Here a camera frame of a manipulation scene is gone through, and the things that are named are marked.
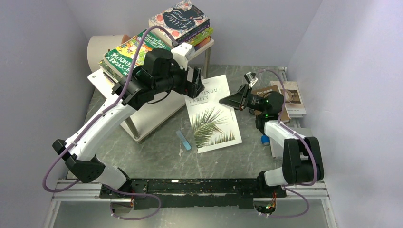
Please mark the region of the white palm leaf book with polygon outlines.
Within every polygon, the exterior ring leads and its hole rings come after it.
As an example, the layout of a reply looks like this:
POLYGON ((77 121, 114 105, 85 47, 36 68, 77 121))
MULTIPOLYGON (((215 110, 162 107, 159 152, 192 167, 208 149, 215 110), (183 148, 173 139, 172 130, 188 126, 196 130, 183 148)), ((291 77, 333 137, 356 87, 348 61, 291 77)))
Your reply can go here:
POLYGON ((185 98, 197 153, 242 143, 235 110, 219 103, 230 95, 226 75, 203 79, 204 90, 185 98))

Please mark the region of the floral Little Women book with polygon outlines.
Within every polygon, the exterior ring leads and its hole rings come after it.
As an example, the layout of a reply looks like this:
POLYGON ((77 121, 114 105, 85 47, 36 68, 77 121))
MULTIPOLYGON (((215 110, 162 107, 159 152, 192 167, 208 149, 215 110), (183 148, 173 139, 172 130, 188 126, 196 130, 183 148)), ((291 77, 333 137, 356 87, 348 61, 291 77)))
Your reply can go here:
POLYGON ((189 0, 183 0, 148 19, 150 27, 163 27, 176 42, 208 23, 210 18, 189 0))

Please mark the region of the green 104-storey treehouse book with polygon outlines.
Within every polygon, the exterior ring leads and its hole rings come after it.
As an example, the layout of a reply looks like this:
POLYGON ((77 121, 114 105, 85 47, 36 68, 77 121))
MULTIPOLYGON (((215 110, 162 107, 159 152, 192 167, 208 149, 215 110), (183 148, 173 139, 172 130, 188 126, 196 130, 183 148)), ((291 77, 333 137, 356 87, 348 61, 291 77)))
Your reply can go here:
MULTIPOLYGON (((133 61, 133 56, 137 50, 137 46, 143 34, 144 31, 104 54, 102 60, 104 60, 106 64, 110 68, 112 68, 121 78, 129 73, 130 66, 133 61)), ((169 45, 160 40, 152 32, 149 32, 142 46, 140 47, 135 66, 143 65, 146 53, 155 48, 163 48, 169 51, 171 50, 171 47, 169 45)))

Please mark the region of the dark green garden book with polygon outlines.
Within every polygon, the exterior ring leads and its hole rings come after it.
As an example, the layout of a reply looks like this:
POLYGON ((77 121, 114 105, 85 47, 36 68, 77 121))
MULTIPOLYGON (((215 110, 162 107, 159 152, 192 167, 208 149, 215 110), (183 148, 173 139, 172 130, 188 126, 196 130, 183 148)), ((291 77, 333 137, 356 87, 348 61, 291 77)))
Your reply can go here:
POLYGON ((101 60, 98 62, 100 68, 102 69, 105 77, 111 82, 111 83, 118 83, 120 80, 120 76, 112 69, 110 68, 104 60, 101 60))

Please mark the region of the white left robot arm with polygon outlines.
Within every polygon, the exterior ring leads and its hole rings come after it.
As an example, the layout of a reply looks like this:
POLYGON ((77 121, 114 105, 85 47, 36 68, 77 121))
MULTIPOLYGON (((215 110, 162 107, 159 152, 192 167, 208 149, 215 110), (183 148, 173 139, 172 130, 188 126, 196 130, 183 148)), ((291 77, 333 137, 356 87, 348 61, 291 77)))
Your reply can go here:
POLYGON ((204 90, 198 68, 194 69, 192 79, 188 79, 188 60, 193 51, 188 43, 172 50, 155 48, 149 51, 142 65, 132 68, 114 85, 111 97, 87 123, 66 140, 53 143, 59 158, 79 182, 98 181, 111 187, 121 198, 131 193, 132 185, 126 173, 104 164, 96 152, 101 142, 125 119, 143 105, 153 104, 156 95, 173 92, 195 98, 204 90))

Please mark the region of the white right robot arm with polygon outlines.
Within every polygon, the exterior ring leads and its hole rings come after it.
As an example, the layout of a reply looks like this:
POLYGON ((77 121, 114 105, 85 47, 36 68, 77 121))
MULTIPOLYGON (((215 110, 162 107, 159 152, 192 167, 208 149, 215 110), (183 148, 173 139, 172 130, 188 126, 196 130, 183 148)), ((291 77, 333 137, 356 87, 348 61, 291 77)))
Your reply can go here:
POLYGON ((245 108, 259 112, 256 116, 256 128, 271 141, 283 149, 282 166, 262 171, 256 189, 259 195, 269 196, 279 185, 313 185, 324 178, 324 168, 319 140, 316 137, 303 136, 287 127, 280 120, 285 98, 282 93, 269 92, 267 96, 254 95, 248 84, 219 103, 242 111, 245 108))

